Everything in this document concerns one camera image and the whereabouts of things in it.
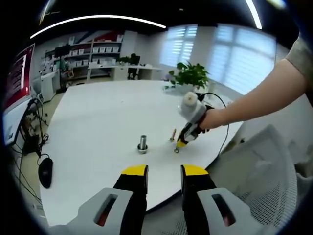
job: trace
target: window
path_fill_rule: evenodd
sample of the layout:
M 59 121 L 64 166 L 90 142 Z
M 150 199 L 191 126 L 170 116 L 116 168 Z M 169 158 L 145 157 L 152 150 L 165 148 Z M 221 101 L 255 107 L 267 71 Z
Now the window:
M 220 25 L 207 65 L 209 77 L 246 94 L 271 72 L 275 54 L 273 37 L 252 29 Z
M 163 44 L 160 63 L 176 67 L 178 62 L 189 61 L 197 25 L 186 25 L 169 28 Z

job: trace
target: metal bolt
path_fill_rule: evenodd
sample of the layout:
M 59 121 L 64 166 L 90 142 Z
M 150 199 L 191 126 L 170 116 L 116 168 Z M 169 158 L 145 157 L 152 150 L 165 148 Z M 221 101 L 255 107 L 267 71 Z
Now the metal bolt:
M 174 129 L 173 134 L 172 134 L 172 136 L 171 136 L 171 138 L 170 138 L 170 141 L 171 141 L 171 142 L 174 142 L 174 140 L 175 140 L 175 134 L 176 134 L 176 129 Z
M 147 146 L 146 142 L 147 142 L 147 136 L 142 135 L 140 137 L 140 143 L 137 146 L 138 152 L 140 154 L 145 154 L 148 151 L 148 146 Z
M 139 148 L 140 149 L 145 149 L 146 148 L 146 140 L 147 140 L 147 136 L 146 135 L 142 135 L 140 137 L 140 144 L 139 144 Z

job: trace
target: hand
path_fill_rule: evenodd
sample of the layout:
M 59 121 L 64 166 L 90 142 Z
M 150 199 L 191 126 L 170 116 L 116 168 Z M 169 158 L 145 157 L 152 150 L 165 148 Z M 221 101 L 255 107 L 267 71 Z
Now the hand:
M 206 111 L 206 117 L 199 127 L 204 129 L 214 129 L 222 125 L 227 125 L 226 117 L 221 109 L 209 109 Z

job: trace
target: sleeve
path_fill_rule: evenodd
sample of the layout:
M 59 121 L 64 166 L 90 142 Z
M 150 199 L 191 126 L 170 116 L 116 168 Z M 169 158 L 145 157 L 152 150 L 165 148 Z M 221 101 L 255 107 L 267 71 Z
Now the sleeve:
M 294 42 L 286 59 L 313 84 L 313 54 L 301 36 Z

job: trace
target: ceiling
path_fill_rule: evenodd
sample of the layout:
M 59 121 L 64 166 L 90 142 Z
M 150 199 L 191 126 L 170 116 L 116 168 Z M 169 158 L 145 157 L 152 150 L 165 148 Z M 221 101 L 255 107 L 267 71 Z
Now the ceiling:
M 291 47 L 298 36 L 298 30 L 287 12 L 277 10 L 265 0 L 253 0 L 253 2 L 263 26 L 262 30 L 275 36 L 280 44 Z M 33 25 L 29 36 L 62 20 L 101 14 L 137 17 L 167 27 L 192 23 L 199 26 L 216 26 L 217 23 L 227 23 L 255 28 L 252 14 L 245 0 L 193 0 L 188 2 L 51 0 L 42 24 L 38 26 L 39 17 L 37 16 L 37 25 Z M 66 23 L 49 29 L 38 35 L 35 40 L 36 43 L 40 43 L 72 32 L 93 30 L 133 30 L 151 35 L 164 29 L 128 20 L 89 19 Z

